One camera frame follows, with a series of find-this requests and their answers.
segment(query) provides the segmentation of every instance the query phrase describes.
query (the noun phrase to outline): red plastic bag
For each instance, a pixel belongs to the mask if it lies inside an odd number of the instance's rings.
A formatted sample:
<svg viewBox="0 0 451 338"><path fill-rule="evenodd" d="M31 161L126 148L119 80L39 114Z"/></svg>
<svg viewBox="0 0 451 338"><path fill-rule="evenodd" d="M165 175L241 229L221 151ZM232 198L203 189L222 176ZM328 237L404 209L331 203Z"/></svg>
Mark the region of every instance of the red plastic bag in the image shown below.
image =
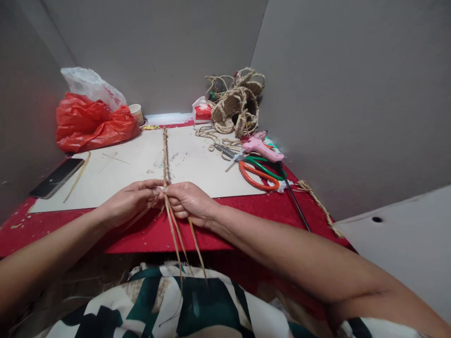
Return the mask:
<svg viewBox="0 0 451 338"><path fill-rule="evenodd" d="M138 136L138 119L127 106L114 113L102 101L66 93L56 109L56 143L64 152L80 153Z"/></svg>

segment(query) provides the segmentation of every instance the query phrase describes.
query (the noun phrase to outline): hand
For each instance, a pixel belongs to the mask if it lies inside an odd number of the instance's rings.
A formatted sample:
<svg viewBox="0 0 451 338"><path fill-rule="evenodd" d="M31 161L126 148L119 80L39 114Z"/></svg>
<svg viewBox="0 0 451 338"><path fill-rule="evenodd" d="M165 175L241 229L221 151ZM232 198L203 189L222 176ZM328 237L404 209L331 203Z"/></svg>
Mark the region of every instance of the hand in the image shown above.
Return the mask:
<svg viewBox="0 0 451 338"><path fill-rule="evenodd" d="M109 229L118 227L149 207L156 199L162 200L164 195L160 188L156 188L162 185L163 180L157 179L134 182L115 193L94 212Z"/></svg>
<svg viewBox="0 0 451 338"><path fill-rule="evenodd" d="M204 227L213 218L219 204L201 188L191 182L170 185L163 189L177 218L189 218L200 227Z"/></svg>

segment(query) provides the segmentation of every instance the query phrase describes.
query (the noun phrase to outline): white board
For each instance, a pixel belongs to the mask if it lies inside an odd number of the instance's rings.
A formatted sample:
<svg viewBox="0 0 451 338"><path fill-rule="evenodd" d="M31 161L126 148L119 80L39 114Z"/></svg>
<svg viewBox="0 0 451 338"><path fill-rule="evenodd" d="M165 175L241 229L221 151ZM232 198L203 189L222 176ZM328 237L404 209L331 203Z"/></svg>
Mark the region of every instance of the white board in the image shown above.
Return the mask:
<svg viewBox="0 0 451 338"><path fill-rule="evenodd" d="M360 255L451 323L451 185L335 223ZM379 217L381 223L372 218Z"/></svg>
<svg viewBox="0 0 451 338"><path fill-rule="evenodd" d="M189 181L213 198L256 195L264 192L247 183L238 165L225 172L229 162L217 150L208 150L212 140L194 135L193 127L168 129L169 171L172 183ZM233 134L221 135L233 139ZM123 144L91 151L91 158L74 191L76 172L51 198L38 199L30 213L98 207L117 191L135 181L163 178L163 131L143 131ZM87 158L88 153L74 155ZM257 176L250 174L260 182Z"/></svg>

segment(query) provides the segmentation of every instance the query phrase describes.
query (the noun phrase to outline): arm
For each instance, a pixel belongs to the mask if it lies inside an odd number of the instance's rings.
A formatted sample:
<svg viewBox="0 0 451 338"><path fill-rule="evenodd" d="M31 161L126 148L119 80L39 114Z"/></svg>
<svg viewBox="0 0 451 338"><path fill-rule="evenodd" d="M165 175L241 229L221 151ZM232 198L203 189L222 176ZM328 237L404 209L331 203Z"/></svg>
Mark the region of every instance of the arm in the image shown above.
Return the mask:
<svg viewBox="0 0 451 338"><path fill-rule="evenodd" d="M219 205L200 188L180 183L163 190L177 217L226 239L326 305L336 328L353 317L374 317L445 337L449 326L386 271L325 238Z"/></svg>
<svg viewBox="0 0 451 338"><path fill-rule="evenodd" d="M0 261L0 317L75 264L110 229L124 224L162 197L161 180L135 182L84 214Z"/></svg>

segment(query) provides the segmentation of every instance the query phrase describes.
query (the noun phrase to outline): orange-handled scissors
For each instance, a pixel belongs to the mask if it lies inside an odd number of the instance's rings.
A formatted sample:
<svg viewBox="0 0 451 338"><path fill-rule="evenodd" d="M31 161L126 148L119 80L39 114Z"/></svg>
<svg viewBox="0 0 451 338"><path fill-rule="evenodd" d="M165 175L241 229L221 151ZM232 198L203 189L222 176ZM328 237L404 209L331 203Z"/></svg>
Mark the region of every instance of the orange-handled scissors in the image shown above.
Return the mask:
<svg viewBox="0 0 451 338"><path fill-rule="evenodd" d="M216 145L216 148L218 148L220 151L222 151L225 155L227 155L230 158L235 157L235 155L237 154L236 152L221 146L221 145ZM257 160L257 157L252 157L253 161L252 163L254 163L255 160ZM247 165L245 163L246 157L245 156L238 156L238 158L236 159L236 161L238 162L238 166L240 168L240 172L243 175L244 179L251 184L253 187L256 187L257 189L260 190L264 190L264 191L274 191L277 190L279 188L279 181L278 179L276 179L273 176L270 176L262 171L259 171L255 168L252 168L250 165ZM254 181L249 174L247 173L247 171L256 174L258 176L260 176L261 178L267 179L269 182L272 182L274 184L274 186L267 186L261 183L258 183L256 181Z"/></svg>

